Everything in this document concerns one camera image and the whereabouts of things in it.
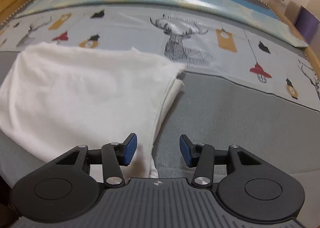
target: purple object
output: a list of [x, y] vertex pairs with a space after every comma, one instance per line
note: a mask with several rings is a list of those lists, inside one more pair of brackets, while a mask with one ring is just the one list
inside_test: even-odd
[[301, 7], [294, 25], [306, 42], [310, 44], [316, 34], [319, 23], [319, 19], [304, 7]]

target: folded white fabric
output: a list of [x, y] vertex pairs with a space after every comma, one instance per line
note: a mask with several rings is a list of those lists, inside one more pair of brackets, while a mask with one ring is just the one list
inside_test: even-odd
[[[79, 144], [121, 143], [134, 132], [138, 147], [124, 177], [157, 178], [152, 146], [183, 87], [176, 77], [184, 68], [136, 50], [29, 46], [0, 88], [0, 128], [44, 162]], [[100, 168], [90, 175], [102, 181]]]

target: bed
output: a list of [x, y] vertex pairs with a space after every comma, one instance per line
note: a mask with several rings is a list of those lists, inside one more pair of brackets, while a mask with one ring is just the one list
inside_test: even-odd
[[[229, 9], [227, 14], [219, 9], [223, 5], [214, 9], [210, 6], [217, 3], [214, 0], [196, 1], [201, 4], [176, 0], [44, 0], [27, 4], [2, 25], [0, 82], [19, 51], [40, 42], [109, 50], [133, 47], [186, 63], [188, 69], [181, 76], [185, 88], [167, 114], [152, 151], [159, 176], [192, 176], [193, 170], [180, 156], [181, 134], [194, 143], [221, 150], [238, 144], [302, 184], [306, 201], [298, 220], [306, 227], [317, 227], [317, 57], [310, 47], [302, 47], [301, 35], [272, 4], [270, 9], [257, 0], [240, 0], [238, 5], [246, 6], [244, 14], [253, 11], [251, 19], [246, 19], [241, 10]], [[283, 27], [253, 23], [266, 16], [275, 25], [276, 21], [286, 23], [297, 38], [282, 31]], [[218, 33], [228, 37], [221, 38]], [[182, 45], [172, 42], [174, 37]], [[10, 186], [44, 164], [2, 131], [0, 147], [0, 174]], [[225, 175], [224, 167], [215, 166], [215, 182]]]

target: ridged black surface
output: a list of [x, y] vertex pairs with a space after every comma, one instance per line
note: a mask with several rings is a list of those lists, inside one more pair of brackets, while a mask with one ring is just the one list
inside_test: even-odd
[[22, 217], [12, 228], [299, 228], [296, 221], [252, 224], [225, 211], [209, 190], [184, 178], [132, 179], [105, 191], [89, 212], [63, 223], [43, 224]]

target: gray bed sheet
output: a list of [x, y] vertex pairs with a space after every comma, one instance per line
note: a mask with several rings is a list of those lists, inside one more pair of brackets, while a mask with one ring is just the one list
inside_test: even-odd
[[[0, 83], [16, 55], [0, 53]], [[306, 227], [317, 227], [320, 114], [222, 78], [193, 73], [182, 78], [184, 90], [167, 114], [152, 151], [159, 176], [192, 177], [194, 169], [185, 166], [179, 151], [181, 134], [221, 150], [238, 144], [303, 185], [306, 201], [298, 219]], [[1, 131], [0, 148], [0, 175], [10, 186], [44, 164]], [[215, 182], [225, 175], [224, 166], [215, 166]]]

